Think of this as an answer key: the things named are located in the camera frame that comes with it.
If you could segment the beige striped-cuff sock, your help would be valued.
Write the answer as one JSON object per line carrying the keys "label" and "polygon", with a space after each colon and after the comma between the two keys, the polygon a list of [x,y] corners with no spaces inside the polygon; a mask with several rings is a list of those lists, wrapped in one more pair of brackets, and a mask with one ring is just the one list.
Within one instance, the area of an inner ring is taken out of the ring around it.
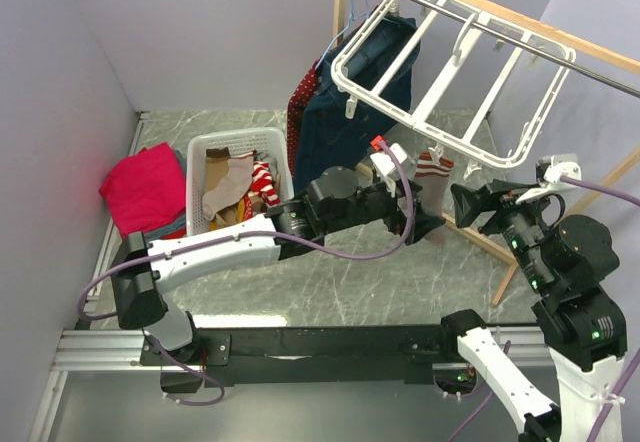
{"label": "beige striped-cuff sock", "polygon": [[223,209],[237,204],[247,193],[252,183],[254,159],[251,154],[231,158],[227,186],[218,194],[204,194],[202,197],[203,214],[211,221]]}
{"label": "beige striped-cuff sock", "polygon": [[425,212],[442,215],[443,199],[454,166],[453,160],[434,156],[429,151],[419,155],[413,181],[422,187],[420,199]]}

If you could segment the white plastic clip hanger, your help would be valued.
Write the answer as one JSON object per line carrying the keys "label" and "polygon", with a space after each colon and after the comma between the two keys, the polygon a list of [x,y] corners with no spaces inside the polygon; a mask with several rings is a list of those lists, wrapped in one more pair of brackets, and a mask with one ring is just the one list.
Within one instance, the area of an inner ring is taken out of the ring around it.
{"label": "white plastic clip hanger", "polygon": [[[331,63],[333,82],[339,91],[349,95],[345,115],[349,118],[353,117],[358,104],[363,103],[434,141],[437,146],[446,147],[484,166],[508,171],[523,164],[542,130],[555,99],[568,76],[569,69],[576,60],[576,51],[543,35],[537,29],[529,29],[520,22],[507,20],[506,17],[500,16],[496,9],[486,10],[476,2],[469,3],[464,0],[412,1],[422,5],[426,9],[426,14],[411,37],[400,44],[399,52],[391,57],[388,67],[380,76],[373,79],[372,87],[367,88],[356,80],[354,63],[356,57],[364,53],[365,44],[373,40],[376,30],[381,27],[384,21],[388,21],[392,11],[398,8],[398,0],[383,0]],[[414,50],[426,47],[427,32],[439,15],[452,16],[462,23],[462,27],[457,33],[450,55],[426,94],[414,109],[403,109],[398,103],[385,96],[383,92],[391,84],[392,78],[399,74],[401,66],[409,61],[409,56]],[[498,42],[511,45],[513,50],[494,78],[465,132],[461,135],[455,135],[433,125],[429,121],[429,117],[447,89],[461,74],[465,62],[483,35],[492,35]],[[524,122],[515,146],[509,149],[504,156],[494,155],[477,145],[474,138],[485,116],[489,113],[511,73],[526,52],[533,57],[549,60],[557,68],[547,88],[542,92],[541,99],[533,114]]]}

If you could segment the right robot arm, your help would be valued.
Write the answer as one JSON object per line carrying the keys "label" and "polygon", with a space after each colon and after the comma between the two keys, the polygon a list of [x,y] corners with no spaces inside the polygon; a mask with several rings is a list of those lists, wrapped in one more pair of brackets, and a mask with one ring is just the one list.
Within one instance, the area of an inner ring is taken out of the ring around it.
{"label": "right robot arm", "polygon": [[439,349],[464,359],[510,415],[521,441],[620,441],[627,328],[602,281],[620,264],[606,226],[574,214],[547,225],[542,213],[552,193],[494,180],[480,189],[451,187],[455,223],[466,228],[482,213],[485,235],[501,235],[531,289],[538,327],[551,355],[559,401],[544,395],[520,371],[479,315],[445,316]]}

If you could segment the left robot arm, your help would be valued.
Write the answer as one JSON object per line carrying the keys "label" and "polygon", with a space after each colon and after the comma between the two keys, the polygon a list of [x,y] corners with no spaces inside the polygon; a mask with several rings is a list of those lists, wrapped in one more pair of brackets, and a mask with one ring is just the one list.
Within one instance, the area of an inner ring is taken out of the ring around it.
{"label": "left robot arm", "polygon": [[294,198],[225,229],[156,241],[132,233],[112,265],[118,325],[146,330],[173,361],[189,363],[200,340],[191,317],[165,294],[211,273],[327,252],[327,235],[377,220],[404,244],[416,243],[444,224],[421,208],[419,190],[415,183],[394,191],[383,182],[361,187],[354,171],[332,167]]}

